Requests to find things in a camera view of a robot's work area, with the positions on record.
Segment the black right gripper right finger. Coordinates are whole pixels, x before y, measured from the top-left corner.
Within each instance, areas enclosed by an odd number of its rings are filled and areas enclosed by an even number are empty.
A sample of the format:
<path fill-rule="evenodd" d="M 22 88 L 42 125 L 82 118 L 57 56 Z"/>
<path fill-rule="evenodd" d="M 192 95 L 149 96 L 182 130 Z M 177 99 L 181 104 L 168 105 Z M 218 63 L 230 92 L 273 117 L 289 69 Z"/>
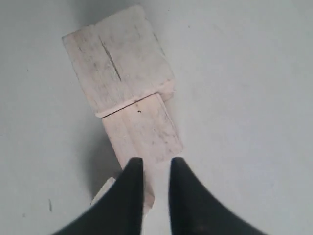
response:
<path fill-rule="evenodd" d="M 220 203 L 182 157 L 171 160 L 169 215 L 173 235 L 263 235 Z"/>

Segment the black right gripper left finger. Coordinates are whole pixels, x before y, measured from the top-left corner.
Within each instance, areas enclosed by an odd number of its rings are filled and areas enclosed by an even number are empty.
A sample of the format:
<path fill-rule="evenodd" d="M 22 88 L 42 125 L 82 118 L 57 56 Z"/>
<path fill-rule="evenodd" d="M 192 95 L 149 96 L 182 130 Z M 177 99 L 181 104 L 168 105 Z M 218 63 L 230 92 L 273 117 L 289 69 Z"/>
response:
<path fill-rule="evenodd" d="M 115 183 L 87 212 L 56 235 L 139 235 L 143 218 L 143 160 L 131 158 Z"/>

